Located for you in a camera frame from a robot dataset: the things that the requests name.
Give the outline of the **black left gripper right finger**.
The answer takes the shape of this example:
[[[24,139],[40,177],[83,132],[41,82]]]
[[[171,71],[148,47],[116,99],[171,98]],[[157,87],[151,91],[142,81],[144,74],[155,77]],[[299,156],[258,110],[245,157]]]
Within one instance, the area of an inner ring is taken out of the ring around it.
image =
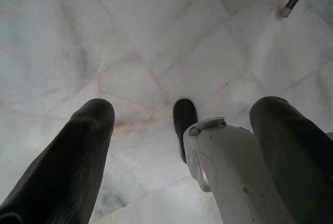
[[[333,224],[333,140],[286,100],[259,99],[250,122],[296,224]]]

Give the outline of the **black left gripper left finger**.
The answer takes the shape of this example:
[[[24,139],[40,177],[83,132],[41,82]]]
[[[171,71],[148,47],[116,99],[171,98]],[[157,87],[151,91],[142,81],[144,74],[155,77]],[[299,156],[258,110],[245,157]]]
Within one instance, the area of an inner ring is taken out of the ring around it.
[[[0,224],[88,224],[114,121],[105,99],[77,110],[0,204]]]

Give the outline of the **black robot foot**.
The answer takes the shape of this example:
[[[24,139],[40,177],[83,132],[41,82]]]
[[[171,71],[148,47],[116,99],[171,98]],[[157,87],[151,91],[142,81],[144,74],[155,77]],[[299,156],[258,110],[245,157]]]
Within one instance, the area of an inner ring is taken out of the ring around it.
[[[173,122],[175,133],[180,145],[182,161],[186,164],[186,154],[184,148],[184,133],[188,127],[198,122],[196,108],[189,99],[180,99],[173,106]]]

